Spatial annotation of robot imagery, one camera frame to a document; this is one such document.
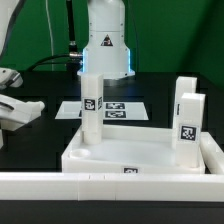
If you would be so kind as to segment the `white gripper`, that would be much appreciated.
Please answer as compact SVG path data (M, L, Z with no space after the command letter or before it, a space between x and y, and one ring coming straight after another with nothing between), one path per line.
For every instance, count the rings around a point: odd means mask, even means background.
M13 122L30 122L38 104L23 102L1 94L8 87L18 88L23 84L22 76L16 70L0 67L0 119Z

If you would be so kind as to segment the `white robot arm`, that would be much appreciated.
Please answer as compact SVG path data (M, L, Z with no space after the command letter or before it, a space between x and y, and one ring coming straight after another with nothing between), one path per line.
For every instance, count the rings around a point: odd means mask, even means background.
M6 49L14 20L26 0L0 0L0 58ZM103 96L94 96L100 75L110 85L132 78L130 50L125 44L125 6L122 0L88 0L89 42L81 53L81 102L83 112L103 108Z

